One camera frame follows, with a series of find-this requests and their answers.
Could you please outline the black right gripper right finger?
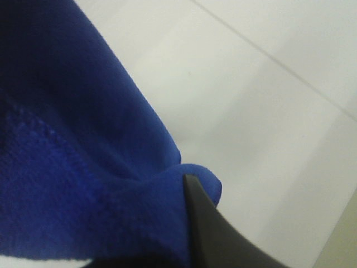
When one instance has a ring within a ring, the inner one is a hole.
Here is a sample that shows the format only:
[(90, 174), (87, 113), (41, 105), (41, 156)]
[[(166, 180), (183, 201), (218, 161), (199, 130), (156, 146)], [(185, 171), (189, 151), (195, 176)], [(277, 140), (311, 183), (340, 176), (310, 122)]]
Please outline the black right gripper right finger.
[(191, 267), (287, 267), (237, 232), (217, 210), (198, 177), (184, 175), (183, 181)]

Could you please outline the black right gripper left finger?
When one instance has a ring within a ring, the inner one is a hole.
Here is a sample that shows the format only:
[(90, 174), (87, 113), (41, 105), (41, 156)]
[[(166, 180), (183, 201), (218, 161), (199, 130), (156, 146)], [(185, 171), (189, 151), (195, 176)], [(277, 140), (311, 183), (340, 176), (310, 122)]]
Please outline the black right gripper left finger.
[(149, 255), (116, 259), (95, 259), (83, 268), (177, 268), (183, 264), (169, 260), (167, 257)]

